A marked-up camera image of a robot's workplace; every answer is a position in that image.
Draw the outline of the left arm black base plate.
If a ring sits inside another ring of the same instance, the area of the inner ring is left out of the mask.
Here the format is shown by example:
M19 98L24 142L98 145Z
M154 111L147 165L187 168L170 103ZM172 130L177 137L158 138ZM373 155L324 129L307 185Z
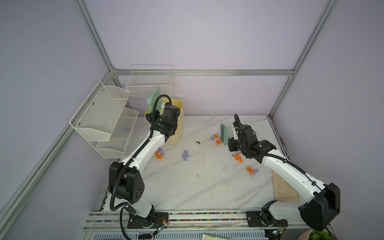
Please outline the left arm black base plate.
M164 222L169 220L168 212L157 212L152 205L151 211L146 218L139 217L138 215L132 215L129 217L127 223L128 229L158 229Z

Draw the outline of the green plastic dustpan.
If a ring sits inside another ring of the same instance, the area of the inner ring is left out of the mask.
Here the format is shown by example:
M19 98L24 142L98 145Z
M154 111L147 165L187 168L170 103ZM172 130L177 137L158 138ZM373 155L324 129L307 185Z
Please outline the green plastic dustpan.
M161 108L162 108L162 100L158 100L158 103L157 103L157 105L156 105L156 107L154 107L155 106L155 101L156 101L156 99L159 97L161 95L161 93L160 93L160 88L159 87L157 87L149 96L148 96L148 98L147 98L147 107L148 107L148 109L147 109L147 111L146 111L146 113L145 113L145 115L146 114L150 114L150 113L152 113L152 111L155 109L155 110L158 110L158 111L160 111L161 110Z

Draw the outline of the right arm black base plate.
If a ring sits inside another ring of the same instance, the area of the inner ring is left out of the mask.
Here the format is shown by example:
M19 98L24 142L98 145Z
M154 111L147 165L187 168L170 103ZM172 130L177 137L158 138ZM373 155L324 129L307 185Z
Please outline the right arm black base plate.
M288 225L287 220L276 220L269 209L277 200L269 201L260 210L246 211L246 219L250 228L256 227L283 227Z

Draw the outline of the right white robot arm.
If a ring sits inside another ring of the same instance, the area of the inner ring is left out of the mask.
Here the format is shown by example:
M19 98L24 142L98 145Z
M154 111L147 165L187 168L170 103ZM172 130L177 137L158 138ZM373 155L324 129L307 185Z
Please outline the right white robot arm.
M287 220L304 222L316 231L326 229L340 213L341 191L333 184L314 178L287 159L275 145L258 140L252 127L234 122L234 136L229 139L229 150L240 151L246 158L254 159L277 173L302 197L300 203L284 203L272 200L262 207L264 224Z

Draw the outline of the green hand brush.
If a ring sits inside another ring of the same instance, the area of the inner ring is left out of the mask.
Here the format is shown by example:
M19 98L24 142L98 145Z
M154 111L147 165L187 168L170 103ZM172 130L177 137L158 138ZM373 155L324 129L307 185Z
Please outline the green hand brush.
M228 143L229 143L229 129L228 127L221 123L220 124L220 130L221 130L221 134L220 134L220 141L225 145L227 146Z

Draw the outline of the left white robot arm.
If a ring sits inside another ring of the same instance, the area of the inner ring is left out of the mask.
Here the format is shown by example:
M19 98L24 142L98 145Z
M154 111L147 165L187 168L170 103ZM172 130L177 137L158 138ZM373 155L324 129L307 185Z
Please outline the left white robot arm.
M164 103L154 114L150 131L139 147L121 162L113 162L110 166L111 211L126 207L131 214L141 218L147 218L153 211L153 205L144 197L142 171L155 152L176 133L181 110L171 103Z

